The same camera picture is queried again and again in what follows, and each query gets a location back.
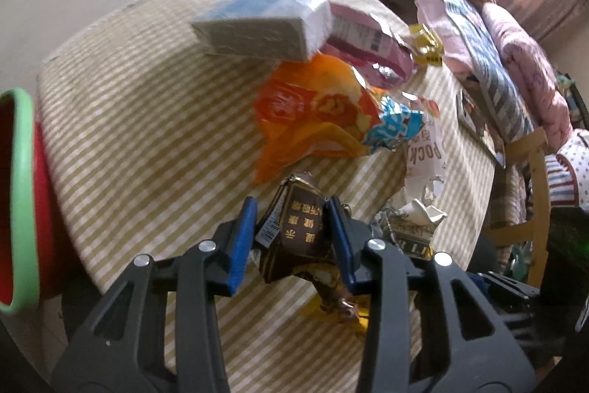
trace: snack wrapper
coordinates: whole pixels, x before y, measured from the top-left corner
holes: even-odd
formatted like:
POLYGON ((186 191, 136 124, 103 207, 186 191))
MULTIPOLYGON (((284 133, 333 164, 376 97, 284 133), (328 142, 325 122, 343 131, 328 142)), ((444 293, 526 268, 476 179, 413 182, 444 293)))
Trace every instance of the snack wrapper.
POLYGON ((430 206, 442 193, 447 173, 446 153, 438 104, 403 93, 413 109, 423 113, 423 128, 405 144, 407 173, 405 188, 409 198, 430 206))
POLYGON ((434 231, 447 216, 446 212, 411 198, 403 187, 375 214, 370 228, 374 237, 393 242, 406 255, 428 259, 434 254, 429 246, 434 231))
POLYGON ((266 145, 254 183, 269 181, 306 155, 360 157, 396 150, 417 135, 423 112, 371 92, 341 59, 283 62, 262 86, 254 110, 266 145))
POLYGON ((304 316, 345 323, 364 336, 370 299, 351 295, 342 283, 323 221, 325 202, 308 172, 290 175, 257 225, 250 257, 266 283, 290 275, 313 283, 317 293, 304 316))
POLYGON ((355 67, 372 87, 396 88, 421 66, 442 65, 443 44, 423 24, 409 26, 402 39, 375 15, 335 3, 331 11, 334 28, 321 52, 355 67))

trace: pink package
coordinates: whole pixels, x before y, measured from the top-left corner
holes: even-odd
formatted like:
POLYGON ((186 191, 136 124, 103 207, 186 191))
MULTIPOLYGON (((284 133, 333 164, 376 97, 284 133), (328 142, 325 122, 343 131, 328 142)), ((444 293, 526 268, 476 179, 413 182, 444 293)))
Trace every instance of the pink package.
POLYGON ((389 25, 375 15, 331 3, 334 28, 324 54, 352 65, 373 87, 391 89, 416 71, 411 50, 389 25))

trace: green bowl rim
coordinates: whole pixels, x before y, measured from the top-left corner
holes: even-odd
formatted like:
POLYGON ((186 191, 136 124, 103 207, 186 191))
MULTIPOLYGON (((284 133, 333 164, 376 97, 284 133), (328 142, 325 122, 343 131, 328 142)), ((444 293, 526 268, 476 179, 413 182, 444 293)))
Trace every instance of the green bowl rim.
POLYGON ((36 247, 33 190, 33 131, 35 106, 24 89, 0 93, 0 103, 14 102, 13 158, 11 165, 10 229, 13 253, 13 300, 0 302, 0 312, 15 314, 39 305, 39 259, 36 247))

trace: pink blanket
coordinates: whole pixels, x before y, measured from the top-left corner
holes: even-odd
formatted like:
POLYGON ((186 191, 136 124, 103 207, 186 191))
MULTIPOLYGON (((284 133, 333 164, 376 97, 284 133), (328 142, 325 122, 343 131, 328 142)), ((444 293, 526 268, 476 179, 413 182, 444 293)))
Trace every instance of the pink blanket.
POLYGON ((482 9, 501 61, 517 86, 530 115, 544 127, 552 152, 572 135, 567 103, 556 90, 556 77, 538 43, 501 6, 487 3, 482 9))

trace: wooden chair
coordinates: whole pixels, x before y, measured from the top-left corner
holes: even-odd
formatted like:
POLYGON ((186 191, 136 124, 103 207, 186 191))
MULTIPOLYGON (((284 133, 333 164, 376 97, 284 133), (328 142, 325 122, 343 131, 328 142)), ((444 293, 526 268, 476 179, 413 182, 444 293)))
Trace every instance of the wooden chair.
POLYGON ((546 173, 544 155, 547 149, 546 133, 539 127, 529 135, 505 146, 507 165, 529 163, 534 192, 533 215, 528 221, 519 225, 496 228, 487 231, 495 246, 505 247, 514 243, 531 240, 534 243, 529 268, 528 284, 540 288, 544 268, 548 260, 546 244, 550 227, 549 181, 546 173))

